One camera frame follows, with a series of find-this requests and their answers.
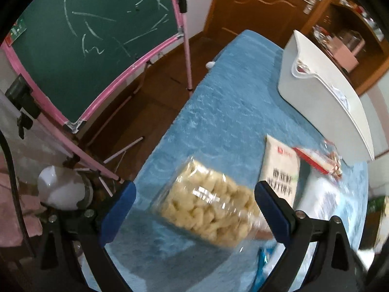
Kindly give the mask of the beige biscuit stick box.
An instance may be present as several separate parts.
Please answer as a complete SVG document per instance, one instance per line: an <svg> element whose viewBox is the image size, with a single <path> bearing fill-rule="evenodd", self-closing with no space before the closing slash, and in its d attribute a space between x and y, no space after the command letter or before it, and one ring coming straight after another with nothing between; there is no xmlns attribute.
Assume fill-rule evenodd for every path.
<svg viewBox="0 0 389 292"><path fill-rule="evenodd" d="M297 193L299 170L300 158L296 151L274 137L266 135L259 180L266 181L291 207Z"/></svg>

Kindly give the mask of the red white candy packet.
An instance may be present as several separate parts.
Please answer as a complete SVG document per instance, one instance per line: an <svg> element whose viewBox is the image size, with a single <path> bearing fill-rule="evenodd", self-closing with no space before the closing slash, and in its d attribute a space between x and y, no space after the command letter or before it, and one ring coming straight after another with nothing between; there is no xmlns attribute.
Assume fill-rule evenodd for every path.
<svg viewBox="0 0 389 292"><path fill-rule="evenodd" d="M321 174L329 175L335 180L342 178L342 157L332 142L323 140L319 150L306 147L293 147L293 149L302 160Z"/></svg>

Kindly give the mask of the light blue snack packet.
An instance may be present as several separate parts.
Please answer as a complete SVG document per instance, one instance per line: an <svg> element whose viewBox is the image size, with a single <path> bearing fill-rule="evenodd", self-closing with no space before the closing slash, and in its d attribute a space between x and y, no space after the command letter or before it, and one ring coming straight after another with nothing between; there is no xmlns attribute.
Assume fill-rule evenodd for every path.
<svg viewBox="0 0 389 292"><path fill-rule="evenodd" d="M317 170L311 169L295 208L302 210L310 218L328 221L335 214L341 201L342 194L337 185ZM271 248L260 249L258 270L251 287L252 291L260 288L264 283L284 250L284 245L279 243Z"/></svg>

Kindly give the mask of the white plastic storage bin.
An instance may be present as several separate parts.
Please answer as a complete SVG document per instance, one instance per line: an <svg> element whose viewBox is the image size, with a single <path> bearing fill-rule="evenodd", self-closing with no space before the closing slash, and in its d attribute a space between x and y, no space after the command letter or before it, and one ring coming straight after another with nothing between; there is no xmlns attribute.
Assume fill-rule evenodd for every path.
<svg viewBox="0 0 389 292"><path fill-rule="evenodd" d="M347 165L374 160L367 116L357 93L298 30L283 50L278 92L335 145Z"/></svg>

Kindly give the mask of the wooden corner shelf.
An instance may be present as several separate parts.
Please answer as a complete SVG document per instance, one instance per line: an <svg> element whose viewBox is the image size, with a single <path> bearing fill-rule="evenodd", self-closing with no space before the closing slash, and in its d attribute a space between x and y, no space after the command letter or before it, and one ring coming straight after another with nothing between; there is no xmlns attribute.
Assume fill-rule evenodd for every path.
<svg viewBox="0 0 389 292"><path fill-rule="evenodd" d="M358 95L388 71L388 41L357 0L321 0L301 32L329 57Z"/></svg>

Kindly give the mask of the brown wooden door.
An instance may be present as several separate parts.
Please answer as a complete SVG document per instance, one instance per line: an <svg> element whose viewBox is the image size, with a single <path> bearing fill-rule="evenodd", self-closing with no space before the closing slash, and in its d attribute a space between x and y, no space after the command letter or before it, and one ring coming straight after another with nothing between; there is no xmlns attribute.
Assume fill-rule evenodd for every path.
<svg viewBox="0 0 389 292"><path fill-rule="evenodd" d="M226 44L252 30L280 47L293 31L307 34L331 0L212 0L203 33Z"/></svg>

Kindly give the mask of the green chalkboard pink frame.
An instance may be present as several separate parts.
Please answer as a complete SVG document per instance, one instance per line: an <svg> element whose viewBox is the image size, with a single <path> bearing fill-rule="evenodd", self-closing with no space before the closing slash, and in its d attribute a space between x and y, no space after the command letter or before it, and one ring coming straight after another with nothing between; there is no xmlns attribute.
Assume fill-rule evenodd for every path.
<svg viewBox="0 0 389 292"><path fill-rule="evenodd" d="M37 120L72 164L115 179L71 137L133 73L188 42L186 12L187 0L33 0L1 45L20 131Z"/></svg>

